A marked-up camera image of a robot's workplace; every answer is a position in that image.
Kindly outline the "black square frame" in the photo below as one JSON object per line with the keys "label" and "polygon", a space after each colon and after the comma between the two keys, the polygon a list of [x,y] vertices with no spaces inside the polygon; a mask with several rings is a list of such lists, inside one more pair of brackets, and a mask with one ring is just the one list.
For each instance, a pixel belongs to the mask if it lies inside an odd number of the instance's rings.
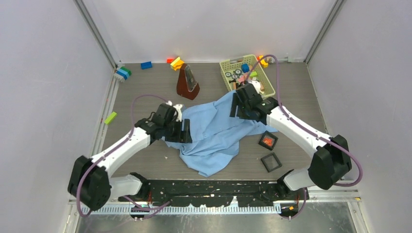
{"label": "black square frame", "polygon": [[273,133],[269,132],[269,131],[265,131],[260,140],[258,141],[258,144],[270,151],[272,151],[278,141],[278,137],[275,136]]}
{"label": "black square frame", "polygon": [[260,160],[268,173],[282,167],[281,161],[274,152],[262,157]]}

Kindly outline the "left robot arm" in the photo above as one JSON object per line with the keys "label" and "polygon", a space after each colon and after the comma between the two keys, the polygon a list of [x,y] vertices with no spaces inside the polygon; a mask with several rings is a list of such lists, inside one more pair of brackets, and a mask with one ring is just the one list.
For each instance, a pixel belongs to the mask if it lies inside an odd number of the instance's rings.
{"label": "left robot arm", "polygon": [[74,162],[68,183],[68,193],[91,211],[101,209],[109,200],[131,195],[145,200],[149,188],[144,179],[133,173],[114,178],[114,172],[133,155],[163,139],[173,143],[191,143],[190,120],[182,118],[183,105],[171,101],[159,105],[150,118],[137,121],[119,141],[104,151],[87,158],[80,156]]}

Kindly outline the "light blue shirt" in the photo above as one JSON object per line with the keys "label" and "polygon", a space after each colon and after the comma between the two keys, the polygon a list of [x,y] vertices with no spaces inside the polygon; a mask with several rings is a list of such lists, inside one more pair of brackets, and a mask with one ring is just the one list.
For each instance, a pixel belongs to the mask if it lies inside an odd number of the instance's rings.
{"label": "light blue shirt", "polygon": [[210,177],[224,169],[238,155],[245,136],[277,131],[261,122],[231,117],[233,95],[231,91],[216,101],[185,109],[183,118],[190,120],[192,143],[166,142],[201,176]]}

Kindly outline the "orange brooch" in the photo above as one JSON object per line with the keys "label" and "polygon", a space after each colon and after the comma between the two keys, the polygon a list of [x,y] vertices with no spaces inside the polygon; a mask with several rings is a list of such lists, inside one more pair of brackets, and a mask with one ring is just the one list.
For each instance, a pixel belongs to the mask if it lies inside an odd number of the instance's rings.
{"label": "orange brooch", "polygon": [[266,136],[266,137],[263,138],[262,142],[263,142],[265,145],[271,147],[271,146],[273,145],[273,143],[274,143],[274,139],[271,138],[271,137]]}

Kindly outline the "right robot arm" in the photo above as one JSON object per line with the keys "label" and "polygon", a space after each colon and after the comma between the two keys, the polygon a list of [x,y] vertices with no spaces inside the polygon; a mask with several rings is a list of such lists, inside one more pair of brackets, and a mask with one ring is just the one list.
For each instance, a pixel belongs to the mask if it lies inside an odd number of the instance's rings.
{"label": "right robot arm", "polygon": [[276,99],[264,99],[259,90],[260,84],[256,82],[241,85],[233,94],[231,117],[255,120],[277,129],[311,158],[309,167],[289,171],[277,180],[277,192],[281,198],[290,199],[298,189],[310,186],[328,190],[351,170],[344,137],[331,137],[314,129],[287,111]]}

